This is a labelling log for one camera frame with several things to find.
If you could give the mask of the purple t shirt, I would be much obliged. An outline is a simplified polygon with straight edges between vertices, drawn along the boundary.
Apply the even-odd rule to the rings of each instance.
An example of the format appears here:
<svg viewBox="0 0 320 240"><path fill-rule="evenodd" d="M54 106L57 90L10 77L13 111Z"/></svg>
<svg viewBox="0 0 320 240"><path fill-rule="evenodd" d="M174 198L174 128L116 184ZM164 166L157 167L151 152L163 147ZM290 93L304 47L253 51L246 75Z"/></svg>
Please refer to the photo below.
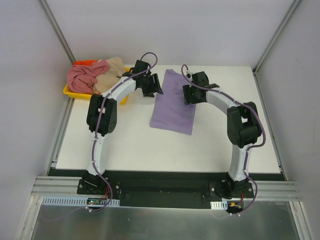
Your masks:
<svg viewBox="0 0 320 240"><path fill-rule="evenodd" d="M184 77L173 69L165 71L161 87L163 94L155 98L150 127L189 136L192 134L196 106L185 104L185 83Z"/></svg>

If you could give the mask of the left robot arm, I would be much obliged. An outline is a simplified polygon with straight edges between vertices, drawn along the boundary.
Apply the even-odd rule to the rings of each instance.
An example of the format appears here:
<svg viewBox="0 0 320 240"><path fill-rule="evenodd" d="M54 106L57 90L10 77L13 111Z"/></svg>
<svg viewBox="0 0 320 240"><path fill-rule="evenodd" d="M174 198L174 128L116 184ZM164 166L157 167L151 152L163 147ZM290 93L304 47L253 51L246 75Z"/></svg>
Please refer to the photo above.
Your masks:
<svg viewBox="0 0 320 240"><path fill-rule="evenodd" d="M102 194L107 185L102 176L106 171L103 154L117 126L118 104L137 89L141 89L144 97L153 98L155 94L163 94L158 75L151 72L154 66L138 59L134 67L126 71L113 87L90 98L86 123L91 132L91 154L82 180L96 195Z"/></svg>

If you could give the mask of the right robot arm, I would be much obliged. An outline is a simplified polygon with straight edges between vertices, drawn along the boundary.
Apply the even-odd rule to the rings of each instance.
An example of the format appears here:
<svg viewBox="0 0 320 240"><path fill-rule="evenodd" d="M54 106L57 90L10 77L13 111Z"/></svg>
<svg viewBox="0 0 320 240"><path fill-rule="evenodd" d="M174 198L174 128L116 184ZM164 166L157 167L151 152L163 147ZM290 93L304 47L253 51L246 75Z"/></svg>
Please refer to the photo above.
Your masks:
<svg viewBox="0 0 320 240"><path fill-rule="evenodd" d="M252 101L237 101L217 84L210 84L203 71L182 76L188 82L182 87L186 105L208 103L226 115L227 137L232 144L231 163L226 179L215 187L215 193L225 199L237 197L249 183L247 167L251 150L266 142L257 106Z"/></svg>

